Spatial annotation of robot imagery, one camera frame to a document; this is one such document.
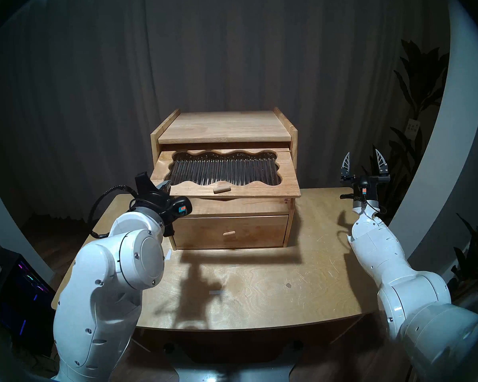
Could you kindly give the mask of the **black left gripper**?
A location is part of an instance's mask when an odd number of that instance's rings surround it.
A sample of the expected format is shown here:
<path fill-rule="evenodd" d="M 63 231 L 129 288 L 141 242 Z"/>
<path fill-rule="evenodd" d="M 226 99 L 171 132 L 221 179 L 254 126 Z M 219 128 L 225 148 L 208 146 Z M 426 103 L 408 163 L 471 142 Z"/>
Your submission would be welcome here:
<path fill-rule="evenodd" d="M 140 194 L 134 198 L 133 207 L 139 211 L 145 207 L 155 212 L 163 222 L 164 237 L 171 237 L 175 231 L 173 222 L 192 213 L 192 203 L 186 196 L 170 196 L 171 181 L 165 180 L 155 186 L 155 191 Z"/>

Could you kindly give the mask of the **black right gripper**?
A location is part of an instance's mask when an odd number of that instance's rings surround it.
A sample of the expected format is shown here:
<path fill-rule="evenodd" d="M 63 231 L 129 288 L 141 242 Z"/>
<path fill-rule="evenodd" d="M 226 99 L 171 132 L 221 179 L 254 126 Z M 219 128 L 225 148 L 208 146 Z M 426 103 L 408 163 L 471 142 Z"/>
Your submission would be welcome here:
<path fill-rule="evenodd" d="M 340 182 L 353 189 L 353 193 L 340 195 L 340 199 L 352 199 L 361 203 L 370 203 L 378 206 L 377 185 L 390 181 L 388 164 L 378 149 L 374 149 L 377 161 L 377 169 L 374 176 L 351 176 L 350 173 L 350 152 L 348 152 L 340 168 Z"/>

